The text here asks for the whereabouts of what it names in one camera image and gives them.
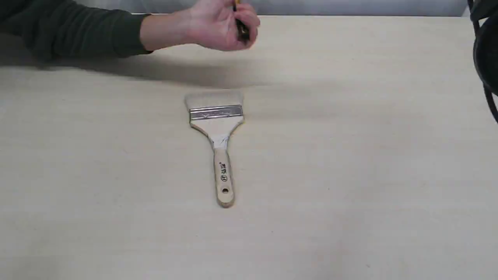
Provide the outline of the person's open hand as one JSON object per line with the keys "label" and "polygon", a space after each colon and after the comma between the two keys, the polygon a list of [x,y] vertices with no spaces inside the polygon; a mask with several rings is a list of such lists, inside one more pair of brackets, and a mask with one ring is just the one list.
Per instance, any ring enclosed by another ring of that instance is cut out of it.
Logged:
{"label": "person's open hand", "polygon": [[[249,3],[239,3],[234,12],[232,0],[199,0],[187,9],[187,14],[189,43],[232,52],[251,48],[258,37],[260,18]],[[236,18],[250,30],[250,41],[247,44],[238,40]]]}

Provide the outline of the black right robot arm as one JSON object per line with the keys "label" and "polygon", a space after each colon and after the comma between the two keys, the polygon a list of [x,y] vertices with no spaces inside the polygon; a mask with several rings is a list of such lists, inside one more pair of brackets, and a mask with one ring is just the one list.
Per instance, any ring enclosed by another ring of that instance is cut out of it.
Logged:
{"label": "black right robot arm", "polygon": [[498,120],[494,97],[498,94],[498,2],[468,0],[475,40],[473,63],[484,89],[484,97],[494,120]]}

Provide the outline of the green sleeved forearm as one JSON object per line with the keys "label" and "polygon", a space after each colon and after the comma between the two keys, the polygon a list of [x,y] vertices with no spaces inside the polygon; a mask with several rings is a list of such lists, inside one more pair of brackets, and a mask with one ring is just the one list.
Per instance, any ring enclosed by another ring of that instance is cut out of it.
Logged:
{"label": "green sleeved forearm", "polygon": [[195,43],[191,14],[131,14],[73,0],[2,0],[1,32],[40,60],[129,57]]}

